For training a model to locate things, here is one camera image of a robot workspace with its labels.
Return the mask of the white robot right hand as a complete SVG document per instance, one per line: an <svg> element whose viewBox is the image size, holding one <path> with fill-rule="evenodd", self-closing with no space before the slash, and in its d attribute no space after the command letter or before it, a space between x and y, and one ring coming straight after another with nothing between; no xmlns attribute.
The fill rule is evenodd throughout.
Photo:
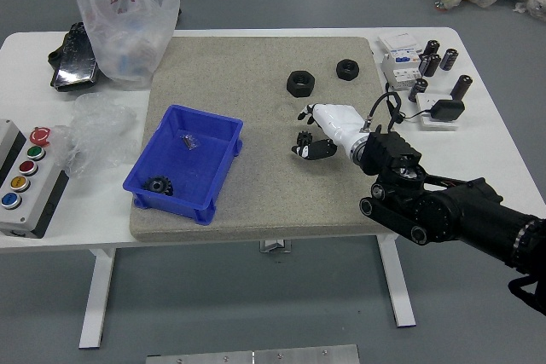
<svg viewBox="0 0 546 364"><path fill-rule="evenodd" d="M313 104L299 113L298 120L306 115L311 116L308 124L316 122L327 138L314 141L310 132L301 131L292 147L295 154L306 160L325 159L341 147L350 160L359 163L369 131L364 129L365 121L353 106Z"/></svg>

